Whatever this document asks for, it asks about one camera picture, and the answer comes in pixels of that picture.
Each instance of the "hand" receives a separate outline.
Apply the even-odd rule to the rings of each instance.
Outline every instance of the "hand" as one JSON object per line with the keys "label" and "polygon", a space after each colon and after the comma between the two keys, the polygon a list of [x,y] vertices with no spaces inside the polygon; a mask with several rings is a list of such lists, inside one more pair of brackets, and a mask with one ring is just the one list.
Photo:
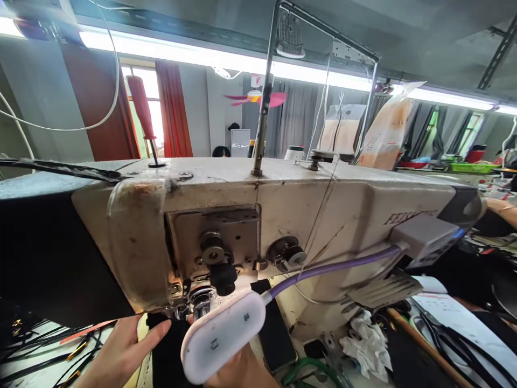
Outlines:
{"label": "hand", "polygon": [[[187,322],[193,323],[193,316],[187,316]],[[280,388],[247,343],[216,374],[205,383],[206,388],[241,388],[259,386],[262,388]]]}
{"label": "hand", "polygon": [[510,203],[503,201],[502,199],[485,197],[485,200],[486,200],[486,206],[490,210],[492,210],[494,213],[499,213],[505,207],[512,206]]}
{"label": "hand", "polygon": [[143,359],[165,337],[171,321],[165,320],[138,342],[140,315],[118,320],[92,364],[78,380],[78,388],[121,388]]}

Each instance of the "red curtain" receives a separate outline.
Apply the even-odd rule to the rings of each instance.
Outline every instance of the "red curtain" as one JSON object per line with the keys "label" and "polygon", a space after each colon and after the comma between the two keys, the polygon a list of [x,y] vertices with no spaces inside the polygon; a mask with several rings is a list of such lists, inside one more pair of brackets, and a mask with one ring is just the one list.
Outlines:
{"label": "red curtain", "polygon": [[156,61],[156,74],[162,106],[165,157],[192,157],[179,67],[171,62]]}
{"label": "red curtain", "polygon": [[[61,51],[85,126],[94,125],[106,116],[113,103],[113,54],[74,45],[63,45]],[[140,159],[124,77],[118,71],[120,83],[115,110],[104,124],[87,131],[96,161]]]}

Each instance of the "ceiling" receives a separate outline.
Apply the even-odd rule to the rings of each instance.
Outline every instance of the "ceiling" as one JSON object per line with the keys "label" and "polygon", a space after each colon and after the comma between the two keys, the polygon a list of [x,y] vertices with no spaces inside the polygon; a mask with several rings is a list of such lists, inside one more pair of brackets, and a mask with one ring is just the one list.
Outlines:
{"label": "ceiling", "polygon": [[[268,39],[275,0],[122,0],[124,4]],[[381,67],[430,84],[475,91],[517,12],[515,0],[295,0],[382,57]],[[302,26],[306,49],[326,53],[331,38]],[[517,50],[487,93],[517,100]]]}

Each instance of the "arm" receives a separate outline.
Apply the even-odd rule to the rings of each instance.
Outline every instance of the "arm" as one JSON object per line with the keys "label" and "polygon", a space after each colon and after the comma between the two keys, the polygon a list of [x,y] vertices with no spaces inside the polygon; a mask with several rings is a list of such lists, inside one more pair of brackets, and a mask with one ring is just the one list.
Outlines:
{"label": "arm", "polygon": [[500,215],[506,222],[517,229],[517,207],[495,198],[485,198],[488,208]]}

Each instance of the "green basket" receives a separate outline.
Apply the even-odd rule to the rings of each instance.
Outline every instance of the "green basket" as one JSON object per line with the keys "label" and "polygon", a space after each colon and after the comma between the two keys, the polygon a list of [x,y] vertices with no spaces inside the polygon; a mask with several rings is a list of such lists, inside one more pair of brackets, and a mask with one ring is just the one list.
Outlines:
{"label": "green basket", "polygon": [[494,168],[501,167],[500,164],[472,164],[472,163],[451,163],[453,172],[466,172],[468,174],[490,174]]}

